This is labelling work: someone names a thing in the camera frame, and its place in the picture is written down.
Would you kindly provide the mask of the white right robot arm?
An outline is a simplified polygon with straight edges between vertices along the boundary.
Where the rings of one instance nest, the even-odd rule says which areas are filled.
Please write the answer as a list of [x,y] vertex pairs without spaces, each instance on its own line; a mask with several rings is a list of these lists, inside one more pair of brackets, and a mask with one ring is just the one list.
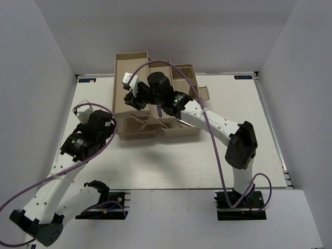
[[142,110],[146,105],[157,105],[167,115],[192,126],[197,126],[220,140],[226,147],[225,160],[233,169],[233,195],[241,207],[253,201],[254,183],[252,164],[258,147],[253,125],[225,119],[201,106],[191,96],[176,91],[162,72],[148,75],[148,83],[138,76],[125,73],[122,86],[128,93],[125,104]]

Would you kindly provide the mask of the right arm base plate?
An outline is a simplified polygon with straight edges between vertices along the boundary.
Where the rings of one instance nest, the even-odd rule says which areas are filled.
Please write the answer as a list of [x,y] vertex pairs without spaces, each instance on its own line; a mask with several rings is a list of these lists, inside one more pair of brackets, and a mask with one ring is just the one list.
[[246,221],[246,220],[266,220],[266,211],[261,209],[264,206],[264,199],[261,191],[254,191],[249,200],[240,203],[235,209],[231,209],[223,191],[217,191],[214,197],[216,201],[218,221]]

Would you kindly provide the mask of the blue red screwdriver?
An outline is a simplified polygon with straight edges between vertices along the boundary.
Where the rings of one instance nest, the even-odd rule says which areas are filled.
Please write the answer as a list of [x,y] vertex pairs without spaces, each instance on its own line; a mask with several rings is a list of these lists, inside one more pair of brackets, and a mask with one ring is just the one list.
[[160,103],[157,104],[157,113],[159,118],[163,118],[163,110]]

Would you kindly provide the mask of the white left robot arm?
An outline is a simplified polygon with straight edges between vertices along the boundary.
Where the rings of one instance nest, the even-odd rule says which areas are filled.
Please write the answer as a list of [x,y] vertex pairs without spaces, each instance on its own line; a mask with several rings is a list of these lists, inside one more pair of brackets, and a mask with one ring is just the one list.
[[22,209],[9,219],[43,246],[51,246],[64,226],[87,208],[109,203],[109,187],[97,180],[66,201],[62,198],[88,161],[98,155],[114,136],[115,117],[110,111],[87,108],[78,116],[80,123],[60,148],[58,163],[51,168],[41,187]]

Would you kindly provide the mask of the small ratchet wrench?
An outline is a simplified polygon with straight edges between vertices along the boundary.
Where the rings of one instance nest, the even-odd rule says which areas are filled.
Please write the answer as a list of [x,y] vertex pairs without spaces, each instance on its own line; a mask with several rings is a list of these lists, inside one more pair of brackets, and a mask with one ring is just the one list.
[[183,125],[189,126],[189,127],[196,127],[195,125],[193,126],[193,125],[191,125],[191,124],[189,124],[189,123],[187,123],[187,122],[184,122],[184,121],[182,121],[182,120],[177,120],[177,122],[179,122],[179,123],[181,123],[181,124],[183,124]]

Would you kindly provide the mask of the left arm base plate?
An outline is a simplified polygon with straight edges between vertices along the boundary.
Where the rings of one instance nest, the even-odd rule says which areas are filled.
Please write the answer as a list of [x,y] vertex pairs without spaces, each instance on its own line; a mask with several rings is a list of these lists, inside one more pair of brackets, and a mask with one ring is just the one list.
[[125,220],[130,208],[129,191],[109,191],[98,203],[75,217],[76,220]]

